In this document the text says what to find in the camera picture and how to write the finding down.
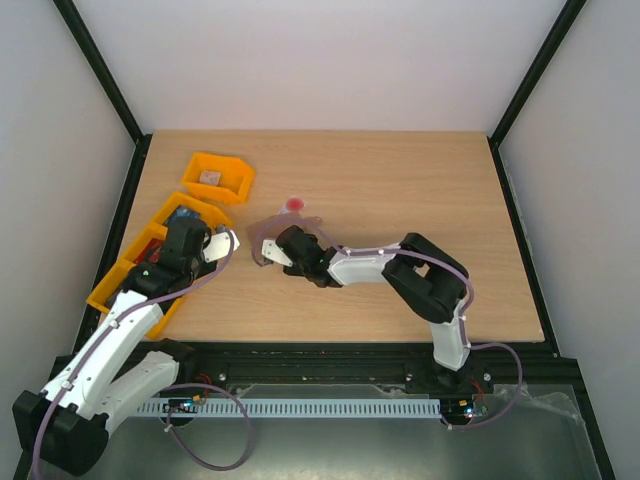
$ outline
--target cable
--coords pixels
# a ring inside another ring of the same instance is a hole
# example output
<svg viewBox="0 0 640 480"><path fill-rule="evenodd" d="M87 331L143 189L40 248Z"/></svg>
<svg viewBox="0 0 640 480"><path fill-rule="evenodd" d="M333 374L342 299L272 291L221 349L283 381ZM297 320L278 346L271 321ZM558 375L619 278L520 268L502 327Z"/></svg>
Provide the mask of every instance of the cable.
<svg viewBox="0 0 640 480"><path fill-rule="evenodd" d="M447 422L446 418L441 417L442 422L447 426L449 430L472 430L474 428L480 428L480 427L489 425L495 422L496 420L498 420L499 418L505 416L507 413L509 413L509 411L513 408L516 401L520 397L520 392L522 391L522 383L523 383L522 362L520 361L520 357L518 356L518 354L513 348L511 348L509 345L505 343L490 342L490 343L483 343L481 345L474 345L471 347L471 350L485 350L487 348L495 348L495 347L504 348L511 355L513 355L513 358L516 361L516 366L518 367L518 383L516 385L516 391L513 394L513 398L509 400L509 403L507 404L507 406L504 407L502 410L500 410L500 412L498 412L496 415L489 418L488 420L484 420L483 422L474 423L473 425L452 425L449 422Z"/></svg>
<svg viewBox="0 0 640 480"><path fill-rule="evenodd" d="M220 387L216 387L215 385L207 385L206 383L184 383L184 384L181 384L181 385L171 385L170 387L164 388L162 391L163 392L168 392L168 391L171 391L171 390L177 390L177 389L181 389L181 388L205 388L205 389L217 392L217 393L221 393L222 395L227 397L229 400L232 400L238 406L238 408L240 409L240 412L242 413L242 416L244 417L244 421L247 424L247 431L248 431L247 445L245 446L244 452L242 452L242 455L240 456L240 458L238 460L236 460L236 462L232 463L231 465L220 467L220 466L213 465L211 463L205 462L204 460L202 460L199 457L197 457L195 455L195 453L193 453L189 449L189 447L187 447L187 445L184 443L184 441L178 435L178 432L176 431L176 429L173 428L173 425L171 425L171 415L173 415L175 413L175 411L178 409L178 407L171 408L169 410L169 413L167 413L167 419L166 419L166 422L165 422L165 425L166 425L165 432L168 432L171 435L171 437L182 448L182 450L184 450L184 452L187 455L189 455L191 460L193 460L195 463L197 463L201 467L206 468L207 470L214 470L216 472L227 472L229 470L233 470L235 468L238 468L240 465L242 465L244 462L246 462L247 459L249 458L249 456L251 455L251 451L253 450L253 447L255 445L255 429L253 428L253 424L251 423L251 418L249 418L249 412L247 412L247 408L242 404L242 402L240 400L238 400L237 397L235 397L231 393L227 392L226 390L223 390Z"/></svg>
<svg viewBox="0 0 640 480"><path fill-rule="evenodd" d="M268 265L268 262L261 260L260 257L257 255L256 250L258 248L262 248L262 242L264 240L264 237L266 236L267 232L269 231L270 228L272 228L275 225L278 224L283 224L283 223L288 223L289 226L291 225L297 225L297 224L302 224L305 225L307 227L311 227L313 228L316 232L318 232L318 235L320 235L320 237L322 237L329 245L331 245L337 252L340 252L343 255L346 256L354 256L354 257L362 257L362 256L368 256L371 255L372 253L377 253L380 255L405 255L407 257L413 257L413 258L417 258L419 260L423 260L425 262L428 263L432 263L434 265L437 265L440 268L443 268L445 270L447 270L448 272L450 272L451 274L455 275L458 279L460 279L460 281L462 283L464 283L466 289L467 289L467 300L464 303L464 305L462 305L462 307L460 307L460 315L464 314L464 312L467 310L467 308L469 308L471 306L471 303L473 302L473 299L475 298L475 292L473 290L473 286L471 285L471 281L457 268L452 267L451 265L449 265L448 263L443 262L442 260L439 260L435 257L431 257L429 255L424 255L422 253L418 253L418 252L412 252L411 250L404 250L401 248L390 248L390 249L384 249L384 248L372 248L372 249L366 249L366 250L360 250L360 251L353 251L353 250L349 250L348 248L342 248L340 247L329 235L327 235L318 225L316 225L315 223L304 219L304 218L291 218L291 217L283 217L283 218L275 218L273 219L271 222L267 223L264 227L262 227L262 229L258 232L258 234L256 235L254 241L253 241L253 245L251 246L251 257L253 258L253 261L260 267L264 267L265 265ZM464 329L463 327L461 327L462 329L462 339L465 343L465 345L468 343L466 340L466 335L464 334Z"/></svg>
<svg viewBox="0 0 640 480"><path fill-rule="evenodd" d="M133 305L127 308L120 315L118 315L118 317L115 319L115 322L119 325L120 322L122 322L122 320L124 320L127 316L131 315L133 312L135 312L136 310L139 310L140 308L147 307L149 305L155 305L157 303L166 302L168 300L173 300L174 298L178 298L183 295L186 295L187 293L191 293L194 290L197 290L203 285L209 283L215 277L217 277L220 274L220 272L222 272L222 270L224 270L224 268L231 261L231 256L233 254L233 247L235 246L233 234L231 233L231 231L225 227L224 232L226 232L229 235L229 253L227 253L227 256L224 258L224 260L222 261L222 263L219 265L218 268L216 268L213 272L209 273L208 275L205 275L204 277L202 277L198 283L194 283L193 285L183 288L182 290L178 290L177 292L170 293L168 295L163 295L162 297L145 300L144 302L140 302L136 305ZM49 408L47 408L47 411L42 417L42 422L40 423L40 428L38 428L38 433L36 434L36 439L33 445L33 456L31 459L31 467L33 469L33 473L36 480L44 480L44 477L42 476L42 471L40 469L40 452L42 451L44 433L47 429L47 425L51 421L53 412L55 411L58 404L62 401L62 398L64 397L64 395L71 389L71 385L76 380L76 378L78 378L78 374L80 373L82 368L85 366L89 358L91 358L91 355L93 355L93 353L97 350L97 348L104 341L107 335L111 333L112 330L113 330L112 326L108 326L107 328L105 328L105 330L100 334L100 336L95 340L95 342L93 342L91 346L89 346L85 354L78 361L78 364L76 365L76 367L69 374L69 377L67 380L69 386L66 388L61 387L60 391L51 401Z"/></svg>

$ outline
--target robotic arm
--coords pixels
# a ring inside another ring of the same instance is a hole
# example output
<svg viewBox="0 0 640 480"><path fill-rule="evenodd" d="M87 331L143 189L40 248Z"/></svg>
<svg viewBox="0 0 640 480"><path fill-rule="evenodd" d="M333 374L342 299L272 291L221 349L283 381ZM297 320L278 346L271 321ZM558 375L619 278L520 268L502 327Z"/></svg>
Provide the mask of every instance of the robotic arm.
<svg viewBox="0 0 640 480"><path fill-rule="evenodd" d="M108 316L71 363L39 394L25 390L15 401L13 415L25 451L33 451L36 434L52 401L62 389L68 390L49 422L41 457L73 475L82 475L98 461L120 423L143 402L172 385L180 374L191 380L193 351L165 339L136 367L113 381L172 301L139 308L119 323L116 319L134 305L178 292L214 271L217 260L229 253L229 235L233 235L235 250L239 242L231 230L212 233L204 222L188 217L171 222L158 261L145 261L131 269ZM92 353L71 384L71 372L90 350Z"/></svg>
<svg viewBox="0 0 640 480"><path fill-rule="evenodd" d="M264 240L262 254L284 265L284 273L302 276L318 287L342 287L353 283L389 283L416 314L429 322L433 335L435 361L458 371L469 356L461 315L465 284L449 270L400 250L423 254L443 262L464 277L467 270L440 248L417 233L386 247L337 251L323 250L315 235L292 226L274 240ZM427 264L426 275L416 270Z"/></svg>

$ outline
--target white wall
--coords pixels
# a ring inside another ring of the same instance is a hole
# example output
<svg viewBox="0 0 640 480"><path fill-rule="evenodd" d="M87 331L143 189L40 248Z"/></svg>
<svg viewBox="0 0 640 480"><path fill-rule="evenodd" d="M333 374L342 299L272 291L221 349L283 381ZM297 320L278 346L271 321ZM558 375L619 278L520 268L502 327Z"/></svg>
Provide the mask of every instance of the white wall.
<svg viewBox="0 0 640 480"><path fill-rule="evenodd" d="M640 2L587 2L502 151L563 355L621 479L640 455Z"/></svg>
<svg viewBox="0 0 640 480"><path fill-rule="evenodd" d="M564 0L77 0L142 129L481 130Z"/></svg>
<svg viewBox="0 0 640 480"><path fill-rule="evenodd" d="M68 354L133 151L53 2L0 3L0 478L11 405Z"/></svg>

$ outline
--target small box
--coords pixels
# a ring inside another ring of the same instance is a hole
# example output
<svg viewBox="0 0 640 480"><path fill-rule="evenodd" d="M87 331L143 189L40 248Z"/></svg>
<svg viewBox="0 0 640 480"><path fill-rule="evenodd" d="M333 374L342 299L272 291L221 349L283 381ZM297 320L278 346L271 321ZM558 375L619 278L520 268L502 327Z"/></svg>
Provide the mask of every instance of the small box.
<svg viewBox="0 0 640 480"><path fill-rule="evenodd" d="M204 172L219 173L218 185L200 183ZM195 198L235 205L247 201L255 175L255 170L240 158L196 152L191 157L181 183Z"/></svg>
<svg viewBox="0 0 640 480"><path fill-rule="evenodd" d="M149 242L152 240L165 241L167 238L167 227L164 226L163 223L171 216L175 209L181 205L198 212L200 214L200 219L203 220L212 230L214 230L217 225L221 224L228 227L232 226L231 219L218 207L196 200L184 193L174 192L162 208L160 208L160 210L158 210L158 212L153 216L151 222L147 224L140 235L136 237L129 248L127 248L120 256L116 264L111 267L100 283L96 285L96 288L93 289L87 299L87 303L89 305L104 314L109 313L110 307L107 306L109 299L114 295L114 293L116 293L124 279L127 277L129 270L135 267L135 260L142 252L144 252L149 245ZM167 313L165 313L160 321L147 332L147 338L155 340L160 335L165 325L178 310L182 302L184 302L184 297L174 300Z"/></svg>

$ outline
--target wooden tabletop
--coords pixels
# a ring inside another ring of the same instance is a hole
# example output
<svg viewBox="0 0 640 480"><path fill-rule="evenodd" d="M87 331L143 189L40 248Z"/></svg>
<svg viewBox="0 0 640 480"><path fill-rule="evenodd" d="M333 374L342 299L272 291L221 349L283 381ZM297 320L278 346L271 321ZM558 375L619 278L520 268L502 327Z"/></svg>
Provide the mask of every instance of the wooden tabletop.
<svg viewBox="0 0 640 480"><path fill-rule="evenodd" d="M241 242L228 268L190 294L166 327L176 340L430 341L427 322L386 284L320 289L251 260L245 227L291 196L351 247L418 232L470 272L472 341L542 341L487 140L482 133L158 131L123 248L176 190L193 152L243 158L256 178L243 205L222 207Z"/></svg>

